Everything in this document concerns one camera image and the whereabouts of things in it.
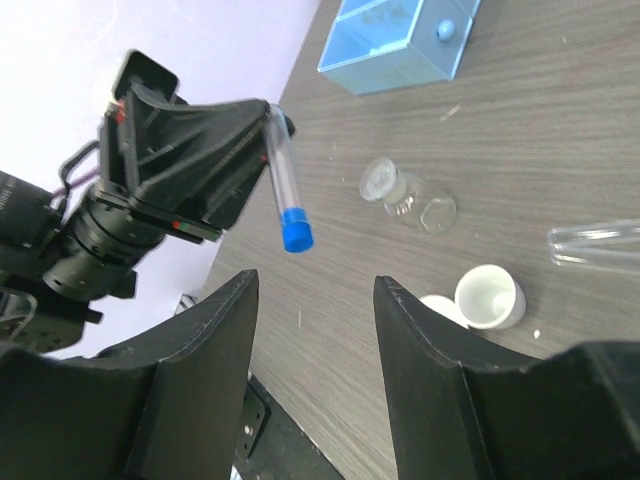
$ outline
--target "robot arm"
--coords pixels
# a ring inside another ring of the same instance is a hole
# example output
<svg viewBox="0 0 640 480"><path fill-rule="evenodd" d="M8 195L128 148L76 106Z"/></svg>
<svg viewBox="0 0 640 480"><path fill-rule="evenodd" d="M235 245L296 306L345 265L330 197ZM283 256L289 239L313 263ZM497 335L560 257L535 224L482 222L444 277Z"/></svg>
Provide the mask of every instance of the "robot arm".
<svg viewBox="0 0 640 480"><path fill-rule="evenodd" d="M0 340L35 352L72 345L101 319L91 301L135 296L135 266L167 235L215 241L236 223L267 164L270 105L188 105L177 86L130 52L98 142L61 168L56 206L52 193L0 172ZM67 177L96 147L99 178L66 219Z"/></svg>

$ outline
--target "wood grain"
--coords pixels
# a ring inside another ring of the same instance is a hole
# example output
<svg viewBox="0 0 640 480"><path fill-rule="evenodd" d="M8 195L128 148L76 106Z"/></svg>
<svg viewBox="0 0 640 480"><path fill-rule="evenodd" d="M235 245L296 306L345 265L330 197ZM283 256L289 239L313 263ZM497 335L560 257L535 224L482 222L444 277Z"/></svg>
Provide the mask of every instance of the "wood grain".
<svg viewBox="0 0 640 480"><path fill-rule="evenodd" d="M208 288L258 269L253 371L346 478L393 479L375 275L451 296L468 269L500 264L522 285L528 315L489 336L540 357L640 336L640 277L556 267L545 240L556 226L640 217L640 8L485 0L455 82L354 97L316 72L338 5L321 5L282 102L298 127L317 245L284 253L264 178ZM360 174L379 156L454 196L448 233L395 224L360 198Z"/></svg>

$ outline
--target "white wall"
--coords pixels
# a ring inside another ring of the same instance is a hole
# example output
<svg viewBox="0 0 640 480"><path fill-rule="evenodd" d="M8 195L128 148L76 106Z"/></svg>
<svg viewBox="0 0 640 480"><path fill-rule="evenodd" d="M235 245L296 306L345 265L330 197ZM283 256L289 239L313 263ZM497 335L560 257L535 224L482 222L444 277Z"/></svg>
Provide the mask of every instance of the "white wall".
<svg viewBox="0 0 640 480"><path fill-rule="evenodd" d="M0 169L55 189L95 138L111 75L137 48L175 72L190 103L277 102L319 0L25 0L0 5ZM78 173L95 165L95 157ZM135 300L105 299L100 326L59 356L93 355L168 318L204 282L217 245L174 239L137 269Z"/></svg>

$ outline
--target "glass jar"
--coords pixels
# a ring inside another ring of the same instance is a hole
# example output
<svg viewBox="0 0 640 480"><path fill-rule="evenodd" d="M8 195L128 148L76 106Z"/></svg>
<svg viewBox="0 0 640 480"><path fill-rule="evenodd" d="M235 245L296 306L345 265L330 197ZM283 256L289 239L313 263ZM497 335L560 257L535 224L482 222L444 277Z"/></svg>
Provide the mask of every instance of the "glass jar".
<svg viewBox="0 0 640 480"><path fill-rule="evenodd" d="M440 187L414 172L404 172L388 158L378 158L360 179L360 195L381 201L390 216L428 233L442 233L456 217L456 202Z"/></svg>

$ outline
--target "blue box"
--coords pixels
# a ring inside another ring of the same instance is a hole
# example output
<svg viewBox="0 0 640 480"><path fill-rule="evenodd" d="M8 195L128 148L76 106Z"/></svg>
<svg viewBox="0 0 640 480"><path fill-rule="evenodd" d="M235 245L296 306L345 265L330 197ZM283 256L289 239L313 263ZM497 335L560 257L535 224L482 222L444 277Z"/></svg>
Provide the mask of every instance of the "blue box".
<svg viewBox="0 0 640 480"><path fill-rule="evenodd" d="M480 0L343 0L318 72L355 95L453 80Z"/></svg>

